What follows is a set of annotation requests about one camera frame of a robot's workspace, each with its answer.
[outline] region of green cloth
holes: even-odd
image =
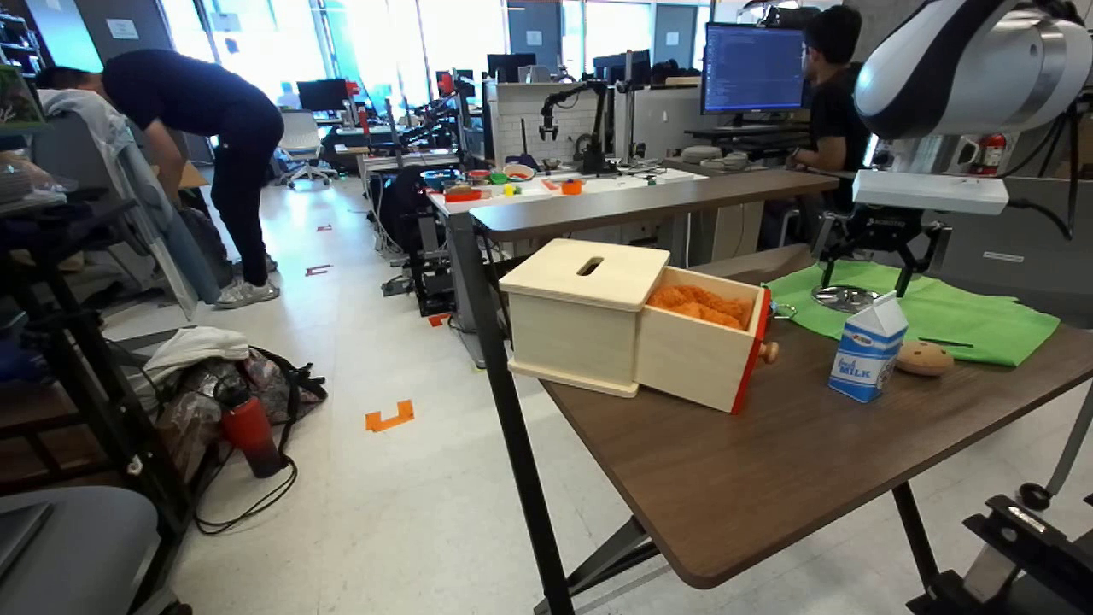
[[[841,259],[829,283],[889,294],[895,280],[895,267]],[[814,298],[818,263],[767,287],[783,316],[822,337],[841,337],[847,312],[832,312]],[[932,275],[914,275],[898,303],[908,316],[906,337],[937,337],[960,361],[1022,364],[1060,329],[1060,316],[1032,312],[1013,298],[970,294]]]

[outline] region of wooden box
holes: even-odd
[[[616,396],[637,393],[637,316],[670,253],[554,238],[509,275],[511,368]]]
[[[767,290],[674,267],[662,268],[658,283],[685,283],[725,301],[744,301],[751,303],[751,313],[742,330],[644,303],[637,329],[637,382],[736,414],[749,404],[751,371],[767,350]]]

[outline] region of laboratory room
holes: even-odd
[[[0,615],[1093,611],[1088,28],[0,0]]]

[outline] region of white floor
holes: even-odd
[[[276,192],[265,237],[282,298],[246,312],[205,312],[200,323],[237,329],[327,376],[331,398],[289,442],[293,493],[265,517],[226,533],[188,533],[172,575],[198,615],[520,615],[539,601],[531,549],[498,436],[490,393],[456,337],[415,316],[411,298],[382,298],[391,275],[372,245],[360,184]],[[116,330],[150,330],[175,312],[116,313]],[[568,568],[580,563],[628,508],[569,435],[539,382],[520,379],[554,528]],[[975,541],[960,527],[987,494],[1044,479],[1085,388],[980,442],[914,479],[942,568],[964,569]],[[364,430],[369,409],[415,405],[412,422]],[[1093,448],[1049,518],[1088,528]],[[233,458],[200,503],[233,517],[276,479],[257,481]],[[648,561],[578,599],[578,611],[630,615],[889,615],[920,594],[891,497],[763,561],[716,592],[685,587]]]

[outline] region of white container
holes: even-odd
[[[744,409],[751,371],[767,358],[767,290],[674,267],[662,273],[662,283],[685,283],[725,301],[749,301],[749,330],[644,303],[637,382],[722,414]]]
[[[895,294],[883,294],[850,313],[829,364],[829,388],[856,404],[879,398],[906,330],[908,316]]]
[[[637,393],[637,316],[670,253],[554,238],[501,275],[516,371]]]

